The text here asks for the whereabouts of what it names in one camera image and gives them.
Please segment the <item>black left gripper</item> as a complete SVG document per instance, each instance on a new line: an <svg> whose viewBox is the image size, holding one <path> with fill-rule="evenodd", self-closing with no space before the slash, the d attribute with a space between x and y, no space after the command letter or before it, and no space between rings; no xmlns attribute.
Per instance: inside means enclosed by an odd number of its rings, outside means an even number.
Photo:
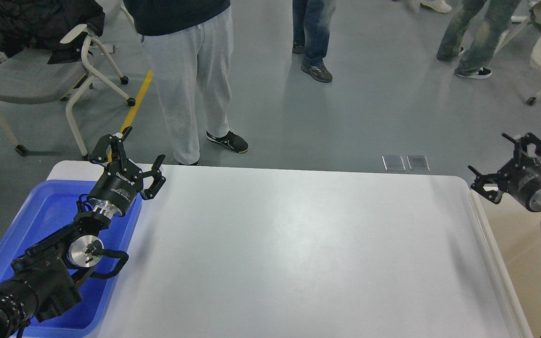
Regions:
<svg viewBox="0 0 541 338"><path fill-rule="evenodd" d="M166 177L162 175L161 165L165 154L157 156L149 171L143 172L132 161L128 161L124 143L132 131L127 126L122 132L103 135L88 155L90 163L107 163L104 173L87 195L87 201L94 209L105 210L108 218L123 217L129 211L139 193L144 200L154 199L165 184ZM143 188L143 179L151 177L152 184Z"/></svg>

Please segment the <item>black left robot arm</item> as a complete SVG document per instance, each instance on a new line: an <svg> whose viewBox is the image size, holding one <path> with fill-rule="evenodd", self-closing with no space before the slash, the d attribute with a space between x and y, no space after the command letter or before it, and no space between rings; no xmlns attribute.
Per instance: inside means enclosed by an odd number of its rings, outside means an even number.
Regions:
<svg viewBox="0 0 541 338"><path fill-rule="evenodd" d="M153 199L167 181L161 170L165 155L149 171L127 157L124 142L131 131L127 126L99 139L88 161L104 171L78 197L73 221L12 261L13 275L0 283L0 338L21 337L33 317L43 322L66 313L82 301L79 289L88 278L113 278L128 261L126 252L105 248L98 235L112 218L127 214L137 195Z"/></svg>

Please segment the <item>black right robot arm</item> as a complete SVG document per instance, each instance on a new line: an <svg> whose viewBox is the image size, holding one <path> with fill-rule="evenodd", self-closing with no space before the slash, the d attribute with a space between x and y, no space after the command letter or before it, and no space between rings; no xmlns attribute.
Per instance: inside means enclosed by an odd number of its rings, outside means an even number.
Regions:
<svg viewBox="0 0 541 338"><path fill-rule="evenodd" d="M513 156L495 173L475 168L471 184L488 243L500 257L524 338L541 338L541 139L514 138Z"/></svg>

